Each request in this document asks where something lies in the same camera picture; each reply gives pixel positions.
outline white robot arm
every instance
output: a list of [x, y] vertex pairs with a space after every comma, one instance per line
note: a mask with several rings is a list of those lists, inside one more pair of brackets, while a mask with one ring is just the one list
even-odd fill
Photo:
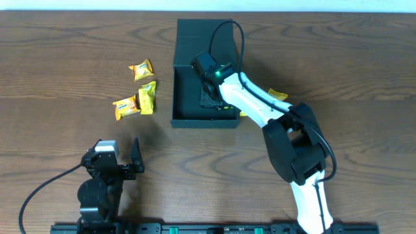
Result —
[[[285, 111], [289, 111], [289, 107], [291, 106], [290, 103], [277, 100], [270, 94], [267, 94], [258, 86], [255, 86], [247, 78], [246, 74], [241, 73], [241, 77], [243, 82], [246, 83], [245, 85], [258, 95], [263, 96], [263, 98], [268, 99], [268, 101], [274, 103], [276, 106], [284, 109]], [[234, 73], [224, 79], [224, 82], [219, 85], [219, 91], [221, 92], [221, 96], [225, 102], [235, 106], [241, 111], [244, 111], [244, 113], [246, 113], [248, 117], [250, 117], [259, 127], [263, 128], [267, 125], [269, 120], [277, 120], [283, 116], [283, 113], [271, 109], [266, 103], [254, 97], [247, 91], [246, 88], [243, 88], [237, 73]], [[299, 225], [309, 234], [319, 234], [323, 232], [319, 203], [314, 185], [316, 180], [324, 177], [324, 174], [324, 170], [321, 172], [315, 172], [306, 179], [304, 185], [298, 185], [294, 181], [291, 182], [294, 198], [298, 207]], [[319, 183], [318, 186], [320, 187], [319, 192], [324, 213], [325, 228], [328, 229], [333, 222], [333, 218], [331, 217], [331, 214], [328, 211], [328, 206], [326, 205], [324, 185]]]
[[[277, 100], [253, 84], [246, 74], [241, 72], [239, 77], [231, 64], [218, 65], [207, 52], [196, 56], [191, 66], [203, 83], [201, 96], [210, 98], [218, 109], [221, 105], [240, 109], [262, 128], [270, 162], [291, 184], [298, 207], [298, 223], [304, 231], [319, 234], [324, 232], [323, 226], [330, 228], [333, 218], [328, 211], [323, 184], [317, 183], [324, 177], [328, 152], [316, 135], [321, 133], [311, 109], [304, 104], [293, 107]], [[295, 123], [285, 113], [271, 108], [271, 103], [312, 123], [318, 130], [312, 132]], [[293, 130], [301, 130], [301, 135], [289, 140], [287, 133]]]

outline black box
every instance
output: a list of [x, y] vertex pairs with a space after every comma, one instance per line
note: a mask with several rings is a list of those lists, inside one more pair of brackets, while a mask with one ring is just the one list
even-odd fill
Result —
[[[200, 106], [201, 81], [190, 66], [191, 60], [208, 51], [215, 27], [226, 19], [178, 19], [174, 57], [174, 104], [172, 127], [234, 128], [238, 109], [216, 110]], [[233, 25], [227, 23], [215, 34], [212, 55], [217, 63], [237, 63]]]

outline yellow candy wrapper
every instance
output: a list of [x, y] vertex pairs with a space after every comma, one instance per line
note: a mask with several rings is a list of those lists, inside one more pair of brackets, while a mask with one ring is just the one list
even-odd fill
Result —
[[141, 114], [153, 114], [153, 102], [156, 96], [156, 81], [152, 81], [148, 84], [142, 85], [142, 88], [138, 89], [138, 101]]
[[[273, 88], [269, 88], [267, 93], [273, 96], [273, 98], [276, 98], [277, 100], [280, 100], [280, 101], [283, 101], [284, 99], [287, 98], [287, 94], [276, 92], [273, 90]], [[247, 116], [247, 114], [241, 111], [240, 116]]]
[[143, 79], [149, 75], [154, 75], [149, 59], [146, 59], [139, 65], [129, 66], [135, 72], [135, 81]]
[[140, 112], [140, 109], [137, 108], [136, 95], [120, 101], [115, 101], [112, 104], [116, 105], [117, 120], [120, 120], [123, 116]]

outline black wire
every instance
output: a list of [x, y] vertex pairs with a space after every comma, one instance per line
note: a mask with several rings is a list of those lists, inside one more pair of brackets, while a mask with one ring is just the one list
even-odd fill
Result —
[[211, 54], [211, 48], [212, 48], [214, 36], [215, 36], [217, 30], [221, 26], [223, 26], [224, 24], [226, 24], [226, 23], [233, 23], [233, 24], [235, 24], [240, 29], [240, 32], [241, 32], [241, 52], [240, 52], [240, 62], [239, 62], [239, 65], [237, 67], [237, 74], [239, 76], [239, 81], [240, 81], [242, 87], [245, 88], [254, 97], [256, 97], [260, 101], [266, 103], [269, 107], [271, 107], [271, 108], [273, 108], [273, 109], [275, 109], [275, 110], [277, 110], [279, 112], [282, 112], [284, 115], [287, 115], [288, 117], [292, 118], [293, 120], [295, 120], [299, 124], [302, 124], [303, 126], [305, 126], [305, 127], [309, 128], [310, 130], [312, 130], [312, 132], [314, 132], [314, 134], [316, 134], [319, 137], [320, 144], [323, 145], [328, 150], [328, 153], [331, 156], [331, 160], [332, 160], [332, 172], [331, 172], [331, 174], [328, 177], [325, 177], [325, 178], [316, 180], [315, 181], [315, 184], [314, 184], [314, 187], [317, 190], [317, 196], [318, 196], [318, 202], [319, 202], [319, 208], [320, 208], [320, 216], [322, 218], [322, 227], [324, 228], [324, 233], [325, 233], [326, 228], [325, 228], [325, 221], [324, 221], [324, 213], [323, 213], [323, 208], [322, 208], [322, 201], [320, 199], [318, 183], [324, 182], [324, 181], [328, 181], [328, 180], [332, 179], [335, 176], [335, 173], [337, 172], [337, 160], [335, 159], [335, 154], [332, 151], [331, 146], [328, 144], [328, 142], [324, 138], [324, 136], [322, 136], [322, 134], [320, 134], [315, 129], [315, 127], [313, 126], [313, 124], [311, 124], [308, 121], [303, 120], [303, 119], [299, 118], [298, 116], [296, 116], [296, 115], [294, 115], [294, 114], [292, 114], [292, 113], [290, 113], [290, 112], [288, 112], [286, 110], [283, 110], [282, 108], [280, 108], [280, 107], [276, 106], [275, 104], [269, 102], [268, 100], [266, 100], [265, 98], [261, 97], [259, 94], [257, 94], [253, 90], [251, 90], [250, 87], [248, 87], [246, 85], [246, 82], [244, 82], [242, 80], [242, 78], [241, 78], [241, 65], [242, 65], [242, 57], [243, 57], [243, 54], [244, 54], [244, 32], [243, 32], [241, 26], [239, 25], [239, 23], [237, 23], [234, 20], [226, 20], [226, 21], [223, 21], [222, 23], [220, 23], [219, 25], [217, 25], [216, 28], [215, 28], [215, 30], [214, 30], [214, 32], [213, 32], [213, 34], [212, 34], [212, 36], [211, 36], [211, 40], [209, 42], [208, 53]]
[[69, 174], [69, 173], [71, 173], [71, 172], [73, 172], [74, 170], [76, 170], [76, 169], [78, 169], [78, 168], [80, 168], [80, 167], [82, 167], [82, 164], [80, 163], [80, 164], [78, 164], [77, 166], [75, 166], [74, 168], [72, 168], [72, 169], [69, 169], [69, 170], [67, 170], [66, 172], [64, 172], [64, 173], [62, 173], [62, 174], [60, 174], [60, 175], [57, 175], [57, 176], [55, 176], [54, 178], [52, 178], [52, 179], [49, 179], [48, 181], [46, 181], [45, 183], [43, 183], [43, 184], [41, 184], [38, 188], [36, 188], [32, 193], [31, 193], [31, 195], [29, 195], [27, 198], [26, 198], [26, 200], [25, 200], [25, 202], [23, 203], [23, 205], [21, 206], [21, 209], [20, 209], [20, 213], [19, 213], [19, 228], [20, 228], [20, 231], [21, 231], [21, 234], [26, 234], [26, 231], [25, 231], [25, 228], [23, 227], [23, 213], [25, 212], [25, 208], [26, 208], [26, 205], [28, 204], [28, 202], [32, 199], [32, 197], [37, 193], [37, 192], [39, 192], [39, 190], [40, 189], [42, 189], [43, 187], [45, 187], [47, 184], [49, 184], [50, 182], [52, 182], [52, 181], [54, 181], [54, 180], [56, 180], [56, 179], [59, 179], [59, 178], [61, 178], [62, 176], [65, 176], [65, 175], [67, 175], [67, 174]]

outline wooden table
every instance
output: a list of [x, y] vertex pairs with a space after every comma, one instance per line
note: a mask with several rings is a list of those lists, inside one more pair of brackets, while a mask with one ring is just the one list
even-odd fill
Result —
[[[237, 20], [253, 82], [313, 108], [339, 165], [325, 185], [333, 217], [416, 232], [416, 15], [0, 12], [0, 233], [17, 233], [25, 198], [97, 139], [117, 140], [128, 161], [135, 136], [146, 172], [125, 183], [120, 215], [296, 219], [291, 188], [250, 119], [236, 129], [171, 128], [177, 18]], [[235, 38], [239, 46], [237, 30]], [[128, 66], [146, 58], [156, 75], [134, 83]], [[116, 122], [112, 102], [152, 80], [155, 113]], [[88, 178], [78, 169], [42, 189], [26, 209], [27, 233], [75, 222], [77, 189]]]

